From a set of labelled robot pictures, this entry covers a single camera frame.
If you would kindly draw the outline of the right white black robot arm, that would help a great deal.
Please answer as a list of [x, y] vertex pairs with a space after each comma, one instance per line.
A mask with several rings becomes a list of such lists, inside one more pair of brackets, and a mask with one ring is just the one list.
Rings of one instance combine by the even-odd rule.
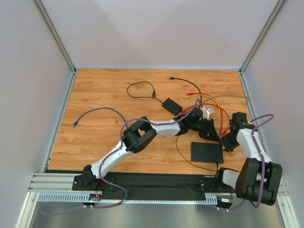
[[240, 146], [245, 162], [240, 172], [223, 167], [216, 172], [218, 183], [233, 188], [238, 198], [250, 201], [256, 208], [260, 204], [274, 205], [283, 173], [282, 166], [272, 162], [259, 141], [258, 128], [271, 121], [274, 115], [266, 114], [257, 119], [265, 117], [268, 119], [254, 125], [245, 113], [232, 115], [230, 132], [221, 138], [221, 143], [228, 152]]

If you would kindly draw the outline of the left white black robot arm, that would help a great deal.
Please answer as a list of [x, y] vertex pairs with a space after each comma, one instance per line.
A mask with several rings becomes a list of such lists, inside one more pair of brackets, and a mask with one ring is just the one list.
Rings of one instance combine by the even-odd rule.
[[84, 185], [91, 186], [105, 177], [121, 160], [143, 151], [155, 137], [179, 136], [189, 130], [197, 132], [202, 139], [219, 141], [214, 121], [206, 118], [203, 110], [197, 107], [168, 121], [152, 121], [145, 116], [126, 121], [120, 129], [118, 144], [99, 161], [84, 167]]

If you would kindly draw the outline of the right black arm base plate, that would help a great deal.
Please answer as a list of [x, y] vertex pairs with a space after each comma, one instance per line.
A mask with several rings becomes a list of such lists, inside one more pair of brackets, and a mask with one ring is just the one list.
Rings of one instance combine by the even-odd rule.
[[199, 175], [197, 178], [198, 190], [203, 193], [232, 193], [233, 189], [224, 184], [218, 177]]

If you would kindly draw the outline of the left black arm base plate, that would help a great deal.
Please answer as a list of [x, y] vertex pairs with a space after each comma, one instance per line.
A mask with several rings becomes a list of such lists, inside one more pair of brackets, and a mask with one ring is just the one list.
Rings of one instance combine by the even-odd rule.
[[72, 190], [74, 191], [116, 191], [117, 187], [103, 182], [101, 179], [94, 178], [89, 184], [85, 183], [83, 175], [74, 177]]

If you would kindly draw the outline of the black network switch box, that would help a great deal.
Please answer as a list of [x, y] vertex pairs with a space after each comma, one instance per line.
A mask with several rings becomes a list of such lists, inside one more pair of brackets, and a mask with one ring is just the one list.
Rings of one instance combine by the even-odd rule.
[[191, 161], [223, 164], [223, 150], [220, 144], [192, 142]]

